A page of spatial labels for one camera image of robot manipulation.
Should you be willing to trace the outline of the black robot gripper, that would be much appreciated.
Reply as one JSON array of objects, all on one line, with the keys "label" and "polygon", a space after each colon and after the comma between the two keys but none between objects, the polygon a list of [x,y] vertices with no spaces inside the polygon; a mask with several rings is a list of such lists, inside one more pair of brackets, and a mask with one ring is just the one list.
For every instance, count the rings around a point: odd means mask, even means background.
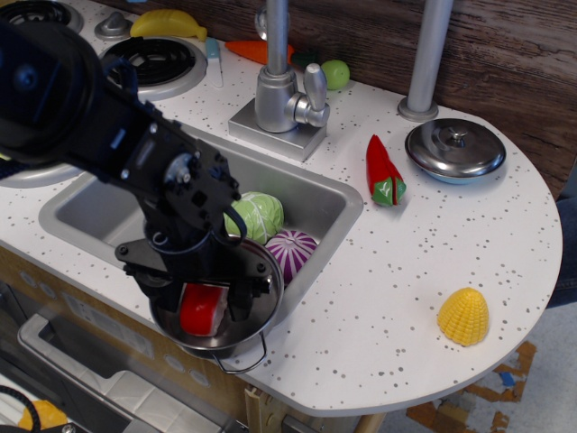
[{"label": "black robot gripper", "polygon": [[143,239],[117,246],[114,255],[153,306],[177,312],[189,282],[224,286],[229,288],[232,321],[244,321],[253,300],[270,293],[273,262],[260,244],[247,237],[242,221],[236,226],[238,235],[222,227],[183,245],[173,244],[160,232],[148,232]]}]

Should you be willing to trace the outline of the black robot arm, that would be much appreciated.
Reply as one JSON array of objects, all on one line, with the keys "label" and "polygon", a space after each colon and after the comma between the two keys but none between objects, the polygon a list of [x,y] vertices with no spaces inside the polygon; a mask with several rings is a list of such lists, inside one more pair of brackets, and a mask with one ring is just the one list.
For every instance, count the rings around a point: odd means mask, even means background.
[{"label": "black robot arm", "polygon": [[270,291],[273,264],[224,222],[240,221],[227,159],[137,96],[132,65],[101,60],[57,23],[1,24],[1,151],[12,169],[65,162],[130,192],[143,237],[115,257],[151,302],[176,311],[183,287],[225,287],[233,320]]}]

